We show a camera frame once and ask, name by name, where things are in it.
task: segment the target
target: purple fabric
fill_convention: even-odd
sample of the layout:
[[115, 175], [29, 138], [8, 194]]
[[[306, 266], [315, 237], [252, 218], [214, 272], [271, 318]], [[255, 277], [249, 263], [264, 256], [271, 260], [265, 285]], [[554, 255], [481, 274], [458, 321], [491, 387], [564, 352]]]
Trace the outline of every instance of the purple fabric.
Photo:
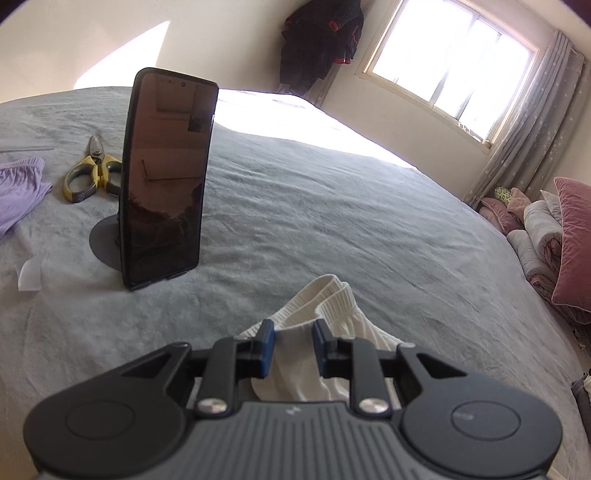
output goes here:
[[51, 190], [41, 181], [44, 166], [40, 157], [0, 164], [0, 238]]

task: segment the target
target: white paper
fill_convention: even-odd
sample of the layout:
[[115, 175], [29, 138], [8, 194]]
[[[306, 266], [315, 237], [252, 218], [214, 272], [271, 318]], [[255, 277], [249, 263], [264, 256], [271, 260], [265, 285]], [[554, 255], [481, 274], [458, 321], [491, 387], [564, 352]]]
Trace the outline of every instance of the white paper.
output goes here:
[[18, 291], [39, 291], [41, 290], [41, 263], [43, 255], [35, 255], [27, 260], [22, 267], [18, 265]]

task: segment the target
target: pink pillow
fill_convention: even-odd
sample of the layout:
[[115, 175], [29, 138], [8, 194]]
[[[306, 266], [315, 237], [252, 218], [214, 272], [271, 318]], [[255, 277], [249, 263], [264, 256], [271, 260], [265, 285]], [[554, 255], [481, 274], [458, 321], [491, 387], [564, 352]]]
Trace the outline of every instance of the pink pillow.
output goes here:
[[523, 223], [525, 207], [531, 205], [531, 200], [520, 189], [511, 189], [511, 200], [507, 205], [507, 212]]
[[483, 198], [482, 204], [495, 214], [496, 219], [501, 224], [502, 232], [506, 235], [513, 230], [523, 230], [523, 225], [520, 225], [509, 212], [505, 204], [497, 199]]
[[491, 210], [489, 210], [486, 207], [481, 207], [481, 209], [478, 210], [478, 213], [480, 213], [480, 215], [482, 215], [490, 223], [492, 223], [492, 226], [493, 227], [495, 227], [498, 231], [500, 231], [501, 233], [503, 233], [503, 227], [499, 223], [499, 220], [496, 219], [496, 215], [494, 213], [492, 213]]
[[562, 209], [562, 263], [552, 303], [591, 312], [591, 187], [554, 179]]

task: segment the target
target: scissors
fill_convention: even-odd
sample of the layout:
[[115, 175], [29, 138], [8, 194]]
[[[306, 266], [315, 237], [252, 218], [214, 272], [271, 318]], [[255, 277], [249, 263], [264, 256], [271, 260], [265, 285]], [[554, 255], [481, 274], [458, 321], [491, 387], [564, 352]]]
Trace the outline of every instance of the scissors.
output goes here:
[[[121, 187], [110, 180], [111, 173], [121, 173], [121, 160], [105, 154], [99, 138], [92, 135], [88, 146], [88, 156], [80, 160], [64, 179], [64, 197], [69, 202], [78, 203], [93, 196], [99, 187], [104, 187], [111, 195], [119, 196]], [[73, 192], [70, 190], [70, 183], [82, 175], [90, 176], [91, 185], [79, 192]]]

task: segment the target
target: phone stand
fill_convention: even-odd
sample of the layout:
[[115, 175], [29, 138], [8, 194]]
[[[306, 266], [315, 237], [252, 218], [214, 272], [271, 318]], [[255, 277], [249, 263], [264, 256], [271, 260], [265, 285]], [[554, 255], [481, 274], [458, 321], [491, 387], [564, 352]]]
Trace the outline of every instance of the phone stand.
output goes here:
[[121, 271], [119, 250], [119, 215], [103, 218], [90, 231], [90, 249], [105, 265]]

